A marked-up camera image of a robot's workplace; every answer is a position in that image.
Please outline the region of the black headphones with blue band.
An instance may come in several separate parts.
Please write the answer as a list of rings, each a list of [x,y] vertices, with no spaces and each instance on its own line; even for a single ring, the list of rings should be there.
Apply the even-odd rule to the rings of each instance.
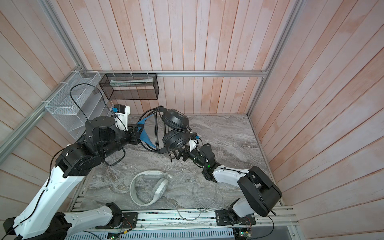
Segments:
[[[155,126],[155,143],[152,143],[145,131],[145,124],[148,118],[154,117]],[[163,147],[160,147],[159,140],[159,122],[163,122]],[[157,154],[165,154],[183,148],[190,140],[190,121],[186,115],[175,110],[167,109],[164,106],[157,106],[144,112],[139,122],[140,126],[140,143],[149,152]]]

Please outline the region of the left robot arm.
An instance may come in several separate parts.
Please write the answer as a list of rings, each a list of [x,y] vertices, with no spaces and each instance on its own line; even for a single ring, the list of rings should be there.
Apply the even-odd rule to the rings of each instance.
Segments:
[[[143,125],[119,129],[116,123],[106,116],[87,121],[78,141],[54,155],[49,177],[30,204],[17,217],[3,223],[7,236],[14,235],[17,240],[63,240],[94,227],[120,228],[124,215],[115,203],[81,214],[59,211],[74,187],[94,167],[124,146],[139,144]]]

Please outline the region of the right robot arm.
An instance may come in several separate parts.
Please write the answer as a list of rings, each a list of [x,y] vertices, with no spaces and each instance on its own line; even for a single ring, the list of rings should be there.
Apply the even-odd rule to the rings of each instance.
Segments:
[[[249,170],[239,170],[226,167],[216,162],[215,154],[210,144],[191,150],[189,147],[173,151],[177,160],[191,160],[202,170],[202,175],[208,181],[225,183],[240,188],[243,198],[235,200],[227,209],[219,211],[232,225],[239,224],[248,215],[258,214],[267,217],[273,207],[282,198],[282,192],[277,185],[259,167]]]

